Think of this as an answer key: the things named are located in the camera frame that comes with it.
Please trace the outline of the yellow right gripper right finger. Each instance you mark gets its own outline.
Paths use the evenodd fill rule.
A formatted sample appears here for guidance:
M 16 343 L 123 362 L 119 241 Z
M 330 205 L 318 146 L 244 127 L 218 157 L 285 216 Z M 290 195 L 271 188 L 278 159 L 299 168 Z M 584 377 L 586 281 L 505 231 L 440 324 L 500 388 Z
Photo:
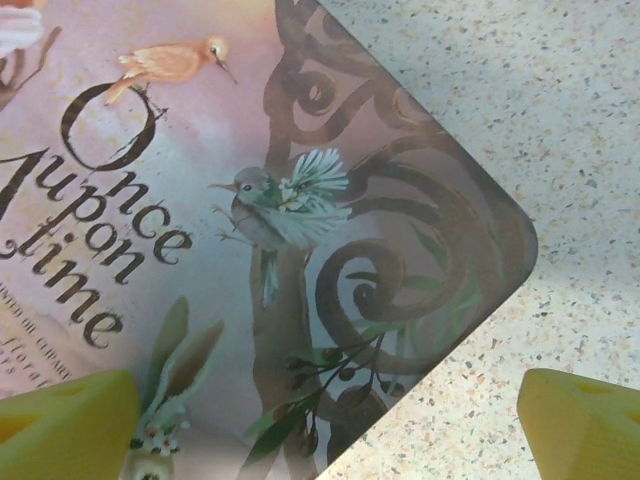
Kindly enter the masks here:
M 522 380 L 517 413 L 543 479 L 637 479 L 639 392 L 551 369 Z

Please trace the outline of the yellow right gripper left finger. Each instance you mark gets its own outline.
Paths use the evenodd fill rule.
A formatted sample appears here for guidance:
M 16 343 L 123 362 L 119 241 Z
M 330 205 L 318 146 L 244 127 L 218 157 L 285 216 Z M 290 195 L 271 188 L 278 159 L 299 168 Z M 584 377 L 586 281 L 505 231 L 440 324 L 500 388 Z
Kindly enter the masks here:
M 133 375 L 109 370 L 1 401 L 3 479 L 117 479 L 140 415 Z

